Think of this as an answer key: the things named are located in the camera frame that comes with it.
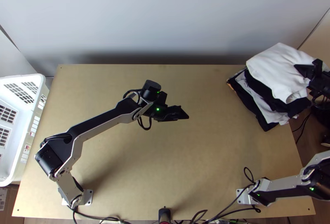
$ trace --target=wooden board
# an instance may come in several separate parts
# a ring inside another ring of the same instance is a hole
[[[167,104],[182,105],[190,119],[120,124],[84,143],[72,175],[94,190],[90,215],[120,215],[154,220],[158,209],[172,209],[174,219],[190,219],[208,209],[210,218],[236,196],[235,189],[254,177],[277,179],[298,174],[302,165],[289,125],[263,132],[226,79],[240,65],[63,65],[47,99],[16,199],[14,216],[70,219],[57,186],[35,162],[39,143],[50,135],[112,109],[129,89],[146,79],[162,85]],[[232,218],[315,214],[309,197],[281,199],[262,212]]]

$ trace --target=white shirt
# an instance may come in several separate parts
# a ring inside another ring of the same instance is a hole
[[[310,82],[294,65],[313,65],[314,60],[303,51],[278,43],[249,59],[246,66],[253,78],[271,89],[275,99],[288,104],[307,97],[306,87]]]
[[[242,86],[242,88],[252,96],[253,100],[255,101],[257,107],[261,111],[262,115],[264,116],[267,123],[279,123],[280,125],[284,125],[288,123],[290,119],[287,113],[280,113],[277,111],[273,111],[269,105],[262,99],[260,95],[258,95],[253,89],[248,86],[246,82],[246,78],[244,72],[241,72],[235,80],[238,84]]]

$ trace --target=stack of clothes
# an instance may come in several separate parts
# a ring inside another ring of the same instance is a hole
[[[297,118],[311,105],[306,89],[310,80],[294,65],[313,65],[314,60],[302,51],[278,43],[249,59],[246,67],[227,83],[255,114],[262,129],[268,131]]]

